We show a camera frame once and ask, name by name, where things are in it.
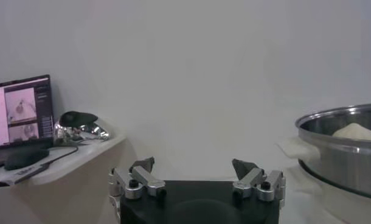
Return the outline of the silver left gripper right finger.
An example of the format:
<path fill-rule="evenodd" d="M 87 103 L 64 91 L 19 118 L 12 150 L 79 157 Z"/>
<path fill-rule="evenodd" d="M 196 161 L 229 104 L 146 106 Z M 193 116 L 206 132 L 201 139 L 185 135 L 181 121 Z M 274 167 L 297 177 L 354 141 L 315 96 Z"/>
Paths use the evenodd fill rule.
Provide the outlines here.
<path fill-rule="evenodd" d="M 232 183 L 235 201 L 243 201 L 253 194 L 260 201 L 285 201 L 286 178 L 282 171 L 266 173 L 256 164 L 239 159 L 233 159 L 232 165 L 238 177 Z"/>

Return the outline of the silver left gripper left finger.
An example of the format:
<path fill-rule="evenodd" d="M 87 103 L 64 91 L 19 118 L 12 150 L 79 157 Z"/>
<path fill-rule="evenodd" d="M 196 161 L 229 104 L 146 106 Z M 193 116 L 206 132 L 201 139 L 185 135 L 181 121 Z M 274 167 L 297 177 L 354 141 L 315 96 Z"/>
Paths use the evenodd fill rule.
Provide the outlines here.
<path fill-rule="evenodd" d="M 148 196 L 164 197 L 166 183 L 151 174 L 154 164 L 155 159 L 149 157 L 135 161 L 128 169 L 111 169 L 108 174 L 109 195 L 114 198 L 123 195 L 127 200 L 139 200 L 145 189 Z"/>

